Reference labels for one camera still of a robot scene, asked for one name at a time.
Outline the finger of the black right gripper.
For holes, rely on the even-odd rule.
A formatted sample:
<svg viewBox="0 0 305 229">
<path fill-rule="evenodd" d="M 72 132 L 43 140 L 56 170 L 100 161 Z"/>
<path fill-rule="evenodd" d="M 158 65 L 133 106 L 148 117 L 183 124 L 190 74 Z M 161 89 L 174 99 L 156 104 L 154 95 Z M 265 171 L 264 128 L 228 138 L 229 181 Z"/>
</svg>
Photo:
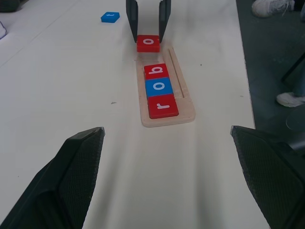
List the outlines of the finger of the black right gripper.
<svg viewBox="0 0 305 229">
<path fill-rule="evenodd" d="M 134 42 L 136 43 L 138 35 L 138 3 L 136 0 L 126 0 L 126 14 Z"/>
<path fill-rule="evenodd" d="M 164 33 L 171 15 L 171 0 L 162 0 L 159 4 L 159 40 L 163 41 Z"/>
</svg>

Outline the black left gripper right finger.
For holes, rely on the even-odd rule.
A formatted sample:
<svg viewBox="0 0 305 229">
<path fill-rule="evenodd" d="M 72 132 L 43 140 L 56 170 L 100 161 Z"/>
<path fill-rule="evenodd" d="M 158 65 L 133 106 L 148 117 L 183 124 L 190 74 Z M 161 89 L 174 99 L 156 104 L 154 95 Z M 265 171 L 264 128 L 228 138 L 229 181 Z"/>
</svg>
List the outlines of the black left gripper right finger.
<svg viewBox="0 0 305 229">
<path fill-rule="evenodd" d="M 305 151 L 279 137 L 232 126 L 247 186 L 272 229 L 305 227 Z"/>
</svg>

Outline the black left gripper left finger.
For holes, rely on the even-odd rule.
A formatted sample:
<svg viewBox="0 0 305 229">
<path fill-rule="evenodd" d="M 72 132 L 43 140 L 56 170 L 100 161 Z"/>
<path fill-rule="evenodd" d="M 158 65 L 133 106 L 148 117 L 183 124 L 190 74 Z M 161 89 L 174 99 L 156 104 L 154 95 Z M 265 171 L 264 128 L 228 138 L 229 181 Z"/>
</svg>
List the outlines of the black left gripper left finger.
<svg viewBox="0 0 305 229">
<path fill-rule="evenodd" d="M 68 138 L 29 183 L 2 229 L 81 229 L 96 186 L 105 130 Z"/>
</svg>

